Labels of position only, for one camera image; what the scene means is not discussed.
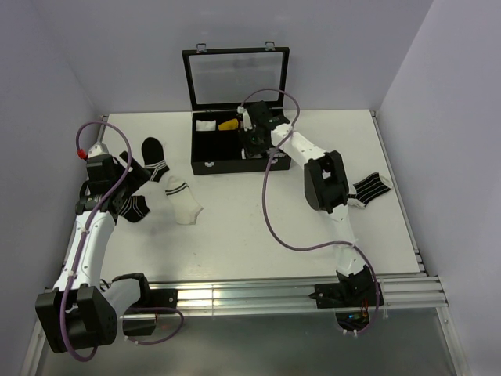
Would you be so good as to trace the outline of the white sock with black lines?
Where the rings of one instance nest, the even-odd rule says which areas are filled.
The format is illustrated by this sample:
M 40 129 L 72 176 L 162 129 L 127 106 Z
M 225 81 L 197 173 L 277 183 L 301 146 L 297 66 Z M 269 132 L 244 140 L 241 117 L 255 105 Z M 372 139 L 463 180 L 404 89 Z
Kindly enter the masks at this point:
M 289 159 L 290 157 L 287 154 L 283 153 L 282 151 L 277 151 L 276 153 L 273 153 L 271 150 L 269 150 L 268 158 L 272 160 L 272 164 L 275 164 L 278 162 L 278 160 Z

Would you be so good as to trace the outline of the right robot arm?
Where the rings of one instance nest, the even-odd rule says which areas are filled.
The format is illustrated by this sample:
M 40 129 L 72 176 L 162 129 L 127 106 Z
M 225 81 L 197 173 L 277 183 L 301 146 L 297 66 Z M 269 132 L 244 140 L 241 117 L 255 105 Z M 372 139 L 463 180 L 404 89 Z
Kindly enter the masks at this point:
M 261 189 L 261 207 L 265 224 L 274 238 L 283 247 L 296 252 L 314 251 L 321 248 L 337 249 L 336 274 L 339 282 L 332 295 L 324 295 L 342 307 L 369 306 L 369 296 L 375 298 L 374 306 L 383 302 L 380 287 L 372 265 L 356 245 L 355 235 L 348 217 L 349 185 L 342 156 L 337 151 L 326 151 L 294 129 L 299 116 L 292 121 L 284 116 L 274 116 L 265 102 L 249 106 L 240 104 L 237 113 L 242 120 L 243 133 L 250 137 L 250 144 L 269 149 L 269 160 Z M 298 247 L 287 244 L 272 228 L 267 210 L 267 185 L 272 161 L 278 152 L 284 152 L 302 168 L 305 200 L 309 207 L 326 214 L 340 240 L 323 244 Z

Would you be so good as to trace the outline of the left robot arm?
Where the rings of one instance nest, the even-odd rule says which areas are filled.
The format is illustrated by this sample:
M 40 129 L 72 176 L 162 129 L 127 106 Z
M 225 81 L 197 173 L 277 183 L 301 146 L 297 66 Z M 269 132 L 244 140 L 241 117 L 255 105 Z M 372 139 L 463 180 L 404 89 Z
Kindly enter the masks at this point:
M 147 311 L 153 302 L 143 273 L 115 277 L 110 289 L 99 289 L 106 246 L 121 210 L 132 208 L 133 193 L 150 174 L 129 153 L 89 154 L 88 178 L 75 205 L 74 237 L 63 270 L 50 292 L 40 294 L 35 311 L 50 348 L 64 353 L 110 345 L 118 319 L 129 308 Z

